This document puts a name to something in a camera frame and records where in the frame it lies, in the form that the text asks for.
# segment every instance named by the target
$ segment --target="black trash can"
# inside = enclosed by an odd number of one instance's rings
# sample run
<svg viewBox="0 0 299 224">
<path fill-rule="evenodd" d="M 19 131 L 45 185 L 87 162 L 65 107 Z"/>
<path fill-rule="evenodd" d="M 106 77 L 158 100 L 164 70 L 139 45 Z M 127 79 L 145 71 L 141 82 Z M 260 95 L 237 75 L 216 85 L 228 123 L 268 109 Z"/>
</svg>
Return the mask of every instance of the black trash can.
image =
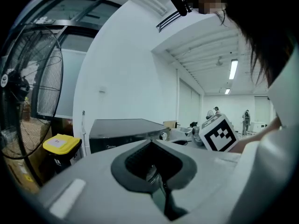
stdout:
<svg viewBox="0 0 299 224">
<path fill-rule="evenodd" d="M 59 174 L 77 162 L 81 156 L 82 140 L 69 135 L 57 134 L 43 143 L 43 148 L 53 157 L 55 171 Z"/>
</svg>

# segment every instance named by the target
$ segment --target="person's arm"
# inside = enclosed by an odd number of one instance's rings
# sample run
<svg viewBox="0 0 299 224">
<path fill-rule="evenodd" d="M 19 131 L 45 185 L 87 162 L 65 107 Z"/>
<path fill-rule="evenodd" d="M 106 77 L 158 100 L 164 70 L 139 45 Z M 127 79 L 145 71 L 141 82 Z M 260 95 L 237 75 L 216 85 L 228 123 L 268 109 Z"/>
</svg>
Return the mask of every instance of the person's arm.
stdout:
<svg viewBox="0 0 299 224">
<path fill-rule="evenodd" d="M 264 128 L 261 132 L 253 135 L 249 138 L 240 140 L 231 150 L 231 153 L 239 153 L 241 154 L 245 148 L 245 146 L 253 141 L 260 141 L 262 137 L 272 130 L 277 130 L 281 126 L 280 119 L 276 117 L 266 128 Z"/>
</svg>

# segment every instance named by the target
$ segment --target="white box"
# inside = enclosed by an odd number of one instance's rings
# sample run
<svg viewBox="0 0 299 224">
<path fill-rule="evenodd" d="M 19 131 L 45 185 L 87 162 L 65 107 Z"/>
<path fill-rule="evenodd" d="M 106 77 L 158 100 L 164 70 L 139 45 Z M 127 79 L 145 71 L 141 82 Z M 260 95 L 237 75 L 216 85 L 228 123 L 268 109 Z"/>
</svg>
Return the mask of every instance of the white box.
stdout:
<svg viewBox="0 0 299 224">
<path fill-rule="evenodd" d="M 218 113 L 201 125 L 199 136 L 207 150 L 228 152 L 239 141 L 232 124 Z"/>
</svg>

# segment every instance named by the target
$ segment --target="fluorescent light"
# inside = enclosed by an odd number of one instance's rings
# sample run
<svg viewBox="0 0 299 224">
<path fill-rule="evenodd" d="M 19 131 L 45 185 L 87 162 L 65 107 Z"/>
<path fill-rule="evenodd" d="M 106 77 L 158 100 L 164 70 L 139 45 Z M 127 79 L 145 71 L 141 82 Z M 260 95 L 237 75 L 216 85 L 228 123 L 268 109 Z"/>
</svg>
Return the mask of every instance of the fluorescent light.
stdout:
<svg viewBox="0 0 299 224">
<path fill-rule="evenodd" d="M 238 60 L 232 60 L 232 67 L 230 69 L 229 79 L 233 80 L 235 77 L 235 72 L 237 71 Z"/>
</svg>

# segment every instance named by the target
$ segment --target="person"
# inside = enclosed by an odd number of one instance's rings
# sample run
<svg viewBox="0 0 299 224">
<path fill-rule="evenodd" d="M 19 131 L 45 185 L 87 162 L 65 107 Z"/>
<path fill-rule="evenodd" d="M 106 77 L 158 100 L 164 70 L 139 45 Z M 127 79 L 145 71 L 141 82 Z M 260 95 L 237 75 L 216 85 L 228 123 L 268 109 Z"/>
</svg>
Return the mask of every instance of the person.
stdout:
<svg viewBox="0 0 299 224">
<path fill-rule="evenodd" d="M 250 71 L 256 64 L 258 78 L 268 87 L 278 77 L 298 42 L 299 29 L 294 14 L 297 0 L 188 0 L 201 14 L 216 13 L 222 24 L 229 18 L 239 28 L 251 48 Z M 240 140 L 230 152 L 242 153 L 245 146 L 281 126 L 277 116 L 260 133 Z"/>
<path fill-rule="evenodd" d="M 216 114 L 220 113 L 218 106 L 216 106 L 215 108 Z"/>
<path fill-rule="evenodd" d="M 248 132 L 248 128 L 250 126 L 250 114 L 249 110 L 246 110 L 244 114 L 242 115 L 243 118 L 243 135 L 246 135 Z"/>
</svg>

